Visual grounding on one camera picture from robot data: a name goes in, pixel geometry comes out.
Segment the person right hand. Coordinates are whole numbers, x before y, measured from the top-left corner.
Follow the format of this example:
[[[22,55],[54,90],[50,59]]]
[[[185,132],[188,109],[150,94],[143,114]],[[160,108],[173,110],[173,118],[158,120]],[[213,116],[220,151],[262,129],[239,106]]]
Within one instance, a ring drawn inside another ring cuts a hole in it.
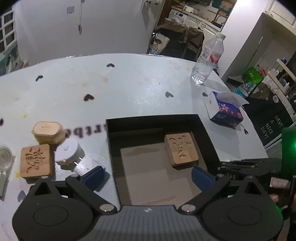
[[[280,208],[285,209],[288,207],[288,197],[279,194],[270,194],[271,200]]]

